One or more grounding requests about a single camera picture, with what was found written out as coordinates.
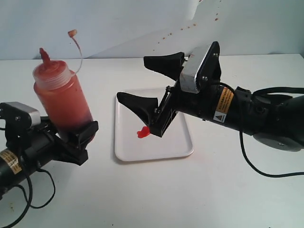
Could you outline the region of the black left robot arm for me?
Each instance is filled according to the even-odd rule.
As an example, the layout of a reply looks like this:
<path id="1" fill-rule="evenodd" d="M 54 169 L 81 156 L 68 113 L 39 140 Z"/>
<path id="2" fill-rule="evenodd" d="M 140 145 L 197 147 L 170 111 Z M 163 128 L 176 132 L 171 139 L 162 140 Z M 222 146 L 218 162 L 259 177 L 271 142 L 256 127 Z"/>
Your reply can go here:
<path id="1" fill-rule="evenodd" d="M 68 132 L 64 141 L 57 136 L 57 128 L 47 117 L 28 129 L 6 123 L 6 148 L 0 152 L 1 195 L 25 180 L 23 168 L 31 175 L 50 161 L 81 166 L 88 160 L 86 147 L 98 129 L 98 122 L 92 121 Z"/>

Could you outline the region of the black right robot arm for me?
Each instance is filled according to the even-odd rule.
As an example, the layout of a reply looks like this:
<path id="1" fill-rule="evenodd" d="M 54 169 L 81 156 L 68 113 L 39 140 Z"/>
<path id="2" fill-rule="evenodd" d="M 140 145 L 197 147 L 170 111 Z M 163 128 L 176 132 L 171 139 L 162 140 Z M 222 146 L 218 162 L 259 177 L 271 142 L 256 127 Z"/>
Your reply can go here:
<path id="1" fill-rule="evenodd" d="M 224 127 L 242 131 L 269 147 L 297 152 L 304 147 L 304 98 L 292 97 L 293 89 L 274 87 L 255 92 L 236 88 L 230 91 L 220 81 L 219 59 L 208 57 L 207 81 L 199 93 L 182 91 L 180 73 L 187 66 L 184 53 L 144 57 L 144 66 L 175 81 L 166 87 L 161 101 L 125 92 L 118 102 L 129 108 L 162 137 L 177 113 L 181 112 Z"/>

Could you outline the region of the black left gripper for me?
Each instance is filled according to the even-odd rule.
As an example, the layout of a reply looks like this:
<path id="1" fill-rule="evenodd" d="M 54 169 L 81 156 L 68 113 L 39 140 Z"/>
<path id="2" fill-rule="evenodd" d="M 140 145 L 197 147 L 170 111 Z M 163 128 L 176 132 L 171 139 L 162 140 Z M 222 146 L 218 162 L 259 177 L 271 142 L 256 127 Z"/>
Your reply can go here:
<path id="1" fill-rule="evenodd" d="M 57 136 L 59 130 L 48 117 L 41 118 L 41 124 L 27 130 L 20 136 L 20 144 L 28 162 L 44 166 L 48 162 L 61 161 L 81 166 L 88 160 L 87 145 L 99 130 L 98 121 L 65 132 L 65 139 Z"/>

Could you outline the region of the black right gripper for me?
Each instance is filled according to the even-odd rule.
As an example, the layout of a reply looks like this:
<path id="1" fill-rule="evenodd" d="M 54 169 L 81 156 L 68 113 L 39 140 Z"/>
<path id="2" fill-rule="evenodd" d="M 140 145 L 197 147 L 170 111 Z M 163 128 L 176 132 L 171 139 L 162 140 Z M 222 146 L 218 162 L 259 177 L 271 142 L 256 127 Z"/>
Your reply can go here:
<path id="1" fill-rule="evenodd" d="M 160 73 L 177 81 L 183 69 L 185 54 L 178 52 L 166 56 L 144 56 L 146 69 Z M 222 85 L 209 85 L 201 92 L 187 93 L 176 83 L 158 106 L 158 98 L 141 97 L 118 92 L 118 102 L 130 109 L 143 123 L 149 126 L 150 133 L 162 137 L 178 113 L 188 114 L 204 121 L 214 122 Z"/>

